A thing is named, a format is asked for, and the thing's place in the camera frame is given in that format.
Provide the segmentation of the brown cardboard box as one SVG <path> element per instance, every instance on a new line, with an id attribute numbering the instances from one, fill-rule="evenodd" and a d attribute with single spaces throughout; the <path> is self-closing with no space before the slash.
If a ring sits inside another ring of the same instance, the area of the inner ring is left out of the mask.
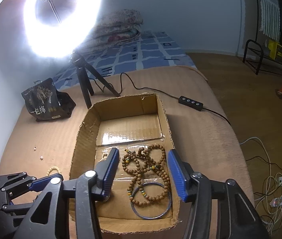
<path id="1" fill-rule="evenodd" d="M 97 203 L 101 229 L 159 232 L 177 225 L 180 201 L 166 163 L 174 147 L 161 99 L 138 94 L 95 103 L 78 134 L 69 176 L 78 178 L 119 151 L 110 197 Z"/>

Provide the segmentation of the black inline remote control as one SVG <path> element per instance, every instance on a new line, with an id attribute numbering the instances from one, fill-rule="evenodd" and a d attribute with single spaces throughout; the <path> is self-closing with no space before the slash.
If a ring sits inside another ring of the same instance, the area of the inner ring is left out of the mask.
<path id="1" fill-rule="evenodd" d="M 178 103 L 180 103 L 181 105 L 191 107 L 192 109 L 195 109 L 197 111 L 201 111 L 204 106 L 203 103 L 187 98 L 185 96 L 180 96 L 178 98 Z"/>

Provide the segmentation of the brown wooden bead mala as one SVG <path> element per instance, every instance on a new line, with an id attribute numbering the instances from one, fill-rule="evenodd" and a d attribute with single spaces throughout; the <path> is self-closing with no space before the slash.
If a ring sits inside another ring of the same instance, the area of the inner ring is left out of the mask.
<path id="1" fill-rule="evenodd" d="M 170 191 L 170 177 L 163 164 L 166 161 L 166 151 L 161 144 L 151 144 L 138 148 L 137 151 L 125 149 L 125 155 L 121 161 L 123 171 L 132 176 L 127 188 L 128 197 L 133 206 L 143 207 L 165 199 Z M 163 179 L 163 192 L 156 196 L 149 196 L 145 190 L 143 181 L 145 175 L 149 172 L 155 173 Z M 144 198 L 144 201 L 136 200 L 132 195 L 136 188 Z"/>

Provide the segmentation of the black plum snack bag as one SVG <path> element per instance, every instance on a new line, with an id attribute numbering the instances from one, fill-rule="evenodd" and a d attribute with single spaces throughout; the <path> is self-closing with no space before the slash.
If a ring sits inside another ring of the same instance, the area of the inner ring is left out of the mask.
<path id="1" fill-rule="evenodd" d="M 56 89 L 48 78 L 21 93 L 25 107 L 37 122 L 70 118 L 76 103 L 66 92 Z"/>

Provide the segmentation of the yellow box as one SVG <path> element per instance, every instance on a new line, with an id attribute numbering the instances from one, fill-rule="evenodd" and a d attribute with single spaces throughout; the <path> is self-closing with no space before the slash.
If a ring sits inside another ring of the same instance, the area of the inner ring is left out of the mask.
<path id="1" fill-rule="evenodd" d="M 268 49 L 270 51 L 269 57 L 274 61 L 282 63 L 282 46 L 279 42 L 270 39 L 268 42 Z"/>

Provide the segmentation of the blue checkered bed sheet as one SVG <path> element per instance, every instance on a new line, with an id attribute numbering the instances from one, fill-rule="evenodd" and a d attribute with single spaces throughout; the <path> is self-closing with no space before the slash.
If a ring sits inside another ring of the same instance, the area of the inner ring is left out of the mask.
<path id="1" fill-rule="evenodd" d="M 103 77 L 161 66 L 190 66 L 192 59 L 165 32 L 148 32 L 137 40 L 84 55 Z"/>

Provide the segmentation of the black metal rack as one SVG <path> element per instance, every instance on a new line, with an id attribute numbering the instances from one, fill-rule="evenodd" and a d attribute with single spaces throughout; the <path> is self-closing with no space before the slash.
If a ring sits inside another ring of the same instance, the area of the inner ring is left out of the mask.
<path id="1" fill-rule="evenodd" d="M 255 75 L 268 73 L 282 76 L 282 63 L 267 55 L 255 40 L 246 41 L 242 62 L 250 67 Z"/>

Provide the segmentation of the black mini tripod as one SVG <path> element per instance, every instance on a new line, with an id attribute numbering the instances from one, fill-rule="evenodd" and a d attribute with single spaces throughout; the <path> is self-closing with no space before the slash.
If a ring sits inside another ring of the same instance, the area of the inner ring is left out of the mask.
<path id="1" fill-rule="evenodd" d="M 76 67 L 76 73 L 78 76 L 82 95 L 84 97 L 88 109 L 92 107 L 90 96 L 94 95 L 94 90 L 88 77 L 87 71 L 93 74 L 93 76 L 98 81 L 100 81 L 104 85 L 104 87 L 110 90 L 115 97 L 120 96 L 120 94 L 115 90 L 115 88 L 110 83 L 108 83 L 105 78 L 91 64 L 86 62 L 84 57 L 78 52 L 73 51 L 70 60 L 72 64 Z"/>

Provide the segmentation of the folded floral quilt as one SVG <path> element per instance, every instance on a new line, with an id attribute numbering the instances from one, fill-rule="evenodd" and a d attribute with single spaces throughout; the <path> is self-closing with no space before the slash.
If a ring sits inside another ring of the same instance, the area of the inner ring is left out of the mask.
<path id="1" fill-rule="evenodd" d="M 101 16 L 78 47 L 82 53 L 104 50 L 132 42 L 141 36 L 143 17 L 138 10 L 122 9 Z"/>

